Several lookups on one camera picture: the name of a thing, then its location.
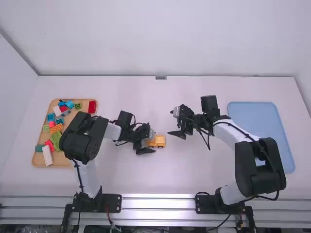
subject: metal extrusion frame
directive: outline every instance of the metal extrusion frame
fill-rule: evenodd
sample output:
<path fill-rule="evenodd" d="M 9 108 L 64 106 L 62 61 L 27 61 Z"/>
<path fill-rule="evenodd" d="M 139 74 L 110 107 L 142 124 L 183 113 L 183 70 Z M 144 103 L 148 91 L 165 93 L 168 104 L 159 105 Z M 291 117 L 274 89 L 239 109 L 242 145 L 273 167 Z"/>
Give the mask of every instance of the metal extrusion frame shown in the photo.
<path fill-rule="evenodd" d="M 121 226 L 195 226 L 213 227 L 227 215 L 198 215 L 194 195 L 190 194 L 122 194 L 122 211 L 110 214 Z M 60 225 L 65 205 L 72 197 L 0 196 L 0 224 Z M 257 227 L 310 228 L 310 199 L 278 199 L 249 201 Z M 78 222 L 72 213 L 69 224 Z M 236 216 L 223 225 L 235 227 Z M 80 225 L 109 225 L 105 213 L 81 213 Z"/>

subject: red lego brick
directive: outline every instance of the red lego brick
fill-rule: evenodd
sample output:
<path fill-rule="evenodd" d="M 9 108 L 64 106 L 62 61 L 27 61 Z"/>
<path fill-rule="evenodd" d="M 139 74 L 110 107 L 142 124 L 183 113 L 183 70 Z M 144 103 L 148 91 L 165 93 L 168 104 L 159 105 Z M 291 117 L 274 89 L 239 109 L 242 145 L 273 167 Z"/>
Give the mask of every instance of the red lego brick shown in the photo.
<path fill-rule="evenodd" d="M 50 122 L 49 122 L 49 128 L 53 128 L 55 125 L 56 125 L 56 124 L 55 124 L 54 121 L 50 121 Z"/>
<path fill-rule="evenodd" d="M 67 106 L 66 105 L 60 106 L 59 109 L 63 113 L 64 111 L 67 110 Z"/>
<path fill-rule="evenodd" d="M 89 102 L 88 113 L 96 113 L 96 101 L 90 101 Z"/>
<path fill-rule="evenodd" d="M 53 146 L 53 143 L 51 140 L 48 140 L 44 143 L 44 145 L 46 146 L 49 146 L 50 147 L 50 151 L 53 152 L 55 149 L 54 149 L 54 146 Z"/>

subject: white tabletop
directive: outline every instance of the white tabletop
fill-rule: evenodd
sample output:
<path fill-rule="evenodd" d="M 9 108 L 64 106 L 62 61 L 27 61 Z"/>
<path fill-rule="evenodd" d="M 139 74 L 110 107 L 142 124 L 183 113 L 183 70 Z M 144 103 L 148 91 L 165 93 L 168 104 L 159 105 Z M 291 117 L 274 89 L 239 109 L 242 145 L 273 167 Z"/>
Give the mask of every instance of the white tabletop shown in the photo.
<path fill-rule="evenodd" d="M 52 99 L 94 98 L 98 114 L 111 120 L 120 110 L 138 122 L 150 122 L 157 133 L 177 130 L 170 114 L 182 103 L 201 112 L 200 97 L 216 95 L 221 114 L 231 101 L 271 101 L 278 109 L 296 170 L 287 174 L 284 198 L 308 198 L 310 116 L 293 77 L 40 77 L 36 83 L 10 156 L 0 177 L 1 195 L 72 195 L 75 172 L 69 168 L 36 168 L 31 160 L 43 119 Z M 167 147 L 137 156 L 132 145 L 115 147 L 105 140 L 96 158 L 104 192 L 213 193 L 234 180 L 234 152 L 216 138 L 208 151 L 195 132 L 186 141 L 166 135 Z"/>

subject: white wall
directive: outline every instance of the white wall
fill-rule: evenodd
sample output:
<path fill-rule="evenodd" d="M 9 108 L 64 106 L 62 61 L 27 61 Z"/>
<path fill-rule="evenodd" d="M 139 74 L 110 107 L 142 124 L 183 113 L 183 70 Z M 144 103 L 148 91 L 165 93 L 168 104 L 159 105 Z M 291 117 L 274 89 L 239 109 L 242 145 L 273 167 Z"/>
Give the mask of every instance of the white wall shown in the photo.
<path fill-rule="evenodd" d="M 0 172 L 23 119 L 37 75 L 0 34 Z"/>
<path fill-rule="evenodd" d="M 309 0 L 2 0 L 0 28 L 41 74 L 290 75 L 311 112 L 310 12 Z"/>

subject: white lego brick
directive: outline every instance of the white lego brick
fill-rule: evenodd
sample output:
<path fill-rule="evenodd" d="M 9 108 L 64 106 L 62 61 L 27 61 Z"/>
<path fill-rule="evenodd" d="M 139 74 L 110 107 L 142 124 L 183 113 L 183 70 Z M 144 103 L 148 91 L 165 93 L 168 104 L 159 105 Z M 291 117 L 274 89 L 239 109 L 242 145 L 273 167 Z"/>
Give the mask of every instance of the white lego brick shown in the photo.
<path fill-rule="evenodd" d="M 57 106 L 53 107 L 53 111 L 55 112 L 55 115 L 59 117 L 62 114 L 62 111 L 60 111 L 60 108 Z"/>
<path fill-rule="evenodd" d="M 43 151 L 45 166 L 51 165 L 53 163 L 53 160 L 52 160 L 50 147 L 48 145 L 46 145 L 46 146 L 42 147 L 42 151 Z"/>

